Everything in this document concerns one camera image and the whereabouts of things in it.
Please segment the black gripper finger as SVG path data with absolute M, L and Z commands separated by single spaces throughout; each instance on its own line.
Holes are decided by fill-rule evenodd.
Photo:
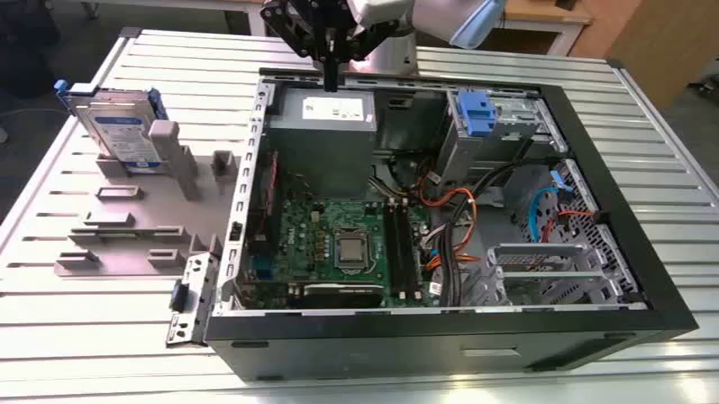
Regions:
M 307 1 L 265 1 L 261 17 L 274 33 L 285 40 L 291 50 L 302 57 L 310 58 L 317 69 L 323 73 L 323 87 L 333 91 L 333 64 L 327 60 L 329 45 L 323 37 L 325 31 L 307 25 L 305 17 L 310 17 L 314 8 Z
M 371 25 L 358 34 L 359 26 L 342 23 L 331 37 L 331 91 L 338 91 L 341 66 L 350 61 L 362 61 L 398 29 L 397 21 Z

